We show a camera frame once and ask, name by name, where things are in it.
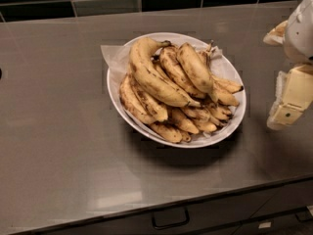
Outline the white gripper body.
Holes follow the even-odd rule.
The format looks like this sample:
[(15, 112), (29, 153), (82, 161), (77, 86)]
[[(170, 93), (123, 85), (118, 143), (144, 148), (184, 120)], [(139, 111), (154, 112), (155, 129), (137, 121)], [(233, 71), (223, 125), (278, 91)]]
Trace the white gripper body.
[(313, 64), (313, 0), (302, 0), (290, 15), (283, 46), (290, 60)]

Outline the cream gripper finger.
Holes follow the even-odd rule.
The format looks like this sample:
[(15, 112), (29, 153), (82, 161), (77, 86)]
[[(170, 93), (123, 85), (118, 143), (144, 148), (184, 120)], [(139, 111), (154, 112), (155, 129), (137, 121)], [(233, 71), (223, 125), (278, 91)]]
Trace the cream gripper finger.
[(287, 24), (287, 21), (283, 21), (276, 25), (274, 28), (266, 33), (263, 38), (263, 42), (272, 46), (282, 45)]
[(313, 102), (313, 67), (298, 64), (288, 72), (280, 71), (275, 96), (267, 126), (282, 130), (293, 125)]

